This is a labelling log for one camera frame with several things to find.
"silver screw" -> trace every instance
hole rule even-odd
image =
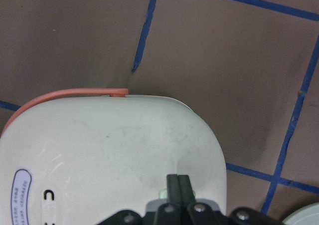
[[[238,219],[244,221],[249,219],[249,214],[246,211],[239,211],[236,213]]]
[[[167,213],[171,213],[174,211],[174,207],[172,205],[167,205],[165,206],[164,211]]]
[[[130,223],[132,221],[134,221],[134,216],[132,216],[131,214],[128,214],[124,217],[124,222]]]
[[[196,212],[203,212],[205,210],[205,206],[203,204],[195,204],[194,209]]]

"blue tape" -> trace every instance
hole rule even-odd
[[[17,111],[20,108],[20,106],[0,100],[0,108]]]
[[[283,170],[283,166],[284,166],[285,159],[287,156],[287,149],[289,146],[289,142],[290,142],[290,139],[295,132],[296,125],[297,125],[297,122],[298,122],[298,119],[300,116],[300,112],[301,112],[301,109],[303,107],[304,99],[305,99],[306,93],[308,91],[308,88],[309,88],[309,85],[311,82],[311,78],[314,74],[314,71],[315,71],[315,68],[316,68],[316,65],[318,62],[318,57],[319,57],[319,36],[317,37],[317,41],[316,41],[309,65],[308,65],[308,69],[307,69],[307,72],[306,72],[305,77],[304,77],[304,81],[303,81],[302,88],[301,88],[302,93],[297,98],[297,102],[295,104],[295,108],[294,108],[293,114],[291,116],[290,123],[289,123],[288,129],[287,129],[286,135],[285,135],[285,139],[284,139],[284,142],[283,142],[283,145],[281,147],[280,154],[279,154],[279,157],[277,160],[274,176],[273,176],[273,179],[270,183],[270,186],[269,186],[269,189],[267,192],[267,196],[266,196],[266,200],[265,200],[263,207],[261,209],[261,212],[263,214],[267,214],[269,207],[270,207],[270,204],[274,198],[277,184],[279,182],[280,175],[281,175],[281,172]]]
[[[281,185],[285,185],[291,188],[298,188],[298,189],[307,191],[309,193],[319,194],[319,188],[312,185],[303,184],[303,183],[299,183],[299,182],[295,182],[295,181],[283,179],[283,178],[280,178],[278,182]]]
[[[156,0],[150,0],[149,7],[148,7],[148,12],[147,12],[147,16],[146,16],[146,21],[145,21],[145,23],[143,25],[143,29],[142,29],[139,45],[138,45],[138,48],[137,48],[137,51],[136,51],[136,54],[135,54],[135,59],[134,59],[134,65],[133,65],[132,73],[138,68],[138,66],[141,63],[141,60],[142,60],[142,57],[143,57],[143,53],[144,53],[146,38],[147,38],[147,36],[149,34],[151,23],[152,23],[152,19],[153,19],[155,5],[156,5]]]
[[[230,163],[226,163],[226,169],[236,172],[236,173],[240,173],[240,174],[244,174],[247,176],[251,176],[257,179],[262,179],[262,180],[266,180],[266,181],[271,181],[272,179],[272,175],[269,174],[264,174],[255,170],[251,170],[251,169],[246,169],[244,167],[240,167],[234,164],[230,164]]]
[[[270,9],[273,11],[297,16],[304,19],[319,21],[319,14],[308,12],[301,9],[292,8],[292,7],[281,5],[281,4],[272,3],[265,0],[234,0],[234,1],[258,6],[265,9]]]

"orange handle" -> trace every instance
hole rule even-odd
[[[15,120],[25,110],[49,100],[53,100],[53,99],[60,98],[63,96],[68,96],[68,95],[89,95],[89,94],[92,94],[92,95],[107,95],[108,94],[111,97],[125,97],[125,95],[127,95],[128,93],[129,93],[128,89],[76,88],[76,89],[58,90],[48,94],[44,94],[39,97],[36,97],[35,99],[32,99],[31,101],[21,106],[17,111],[15,111],[15,113],[10,117],[10,119],[5,124],[1,135],[4,133],[7,127],[13,122],[13,120]]]

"label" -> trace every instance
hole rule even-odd
[[[11,191],[11,216],[13,225],[29,225],[28,195],[31,185],[31,174],[25,169],[19,169],[13,179]]]

